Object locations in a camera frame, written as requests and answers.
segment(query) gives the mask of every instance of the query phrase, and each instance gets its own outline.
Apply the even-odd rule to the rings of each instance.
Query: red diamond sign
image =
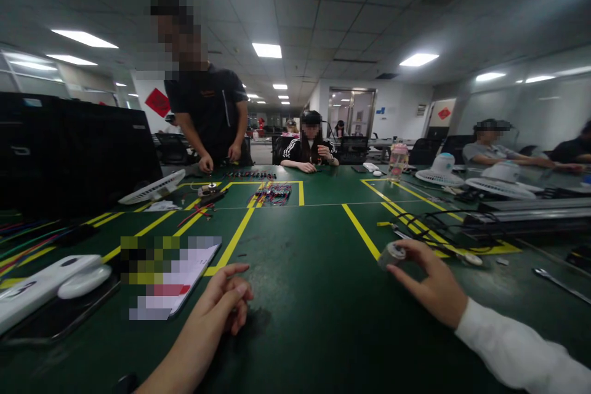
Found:
[[[451,116],[451,111],[446,107],[439,111],[437,115],[441,120],[445,120],[447,117]]]
[[[146,105],[148,105],[160,117],[164,117],[171,110],[171,104],[168,101],[168,97],[160,92],[158,88],[154,88],[148,98],[146,98]]]

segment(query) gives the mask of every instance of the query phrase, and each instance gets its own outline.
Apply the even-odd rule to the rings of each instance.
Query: gray shirt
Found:
[[[472,161],[472,159],[477,155],[483,155],[488,158],[507,160],[514,160],[519,158],[518,153],[510,149],[507,149],[502,145],[486,146],[481,145],[480,143],[469,143],[462,150],[462,156],[464,157],[464,162],[466,163],[466,165],[474,165],[475,162]]]

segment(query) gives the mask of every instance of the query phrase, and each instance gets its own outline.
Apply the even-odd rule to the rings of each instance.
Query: water bottle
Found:
[[[399,182],[403,171],[408,166],[408,147],[403,143],[396,143],[392,145],[391,151],[388,180]]]

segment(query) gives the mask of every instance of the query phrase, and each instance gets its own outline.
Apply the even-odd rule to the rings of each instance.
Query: computer mouse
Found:
[[[81,297],[98,288],[110,275],[111,267],[108,265],[85,269],[66,280],[57,290],[57,296],[65,300]]]

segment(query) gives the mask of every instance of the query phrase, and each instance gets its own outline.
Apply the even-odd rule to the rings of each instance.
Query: white fan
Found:
[[[435,185],[450,187],[462,186],[464,181],[460,177],[452,174],[455,162],[456,159],[452,154],[439,154],[430,169],[418,171],[415,174],[415,177],[424,182],[434,183]]]
[[[161,178],[157,182],[151,183],[136,192],[126,195],[119,200],[121,204],[134,204],[146,201],[148,199],[158,200],[177,189],[179,182],[185,178],[187,172],[181,169],[173,172],[171,175]]]
[[[485,169],[481,177],[466,180],[466,185],[517,200],[534,200],[536,195],[517,183],[519,173],[519,165],[499,162]]]

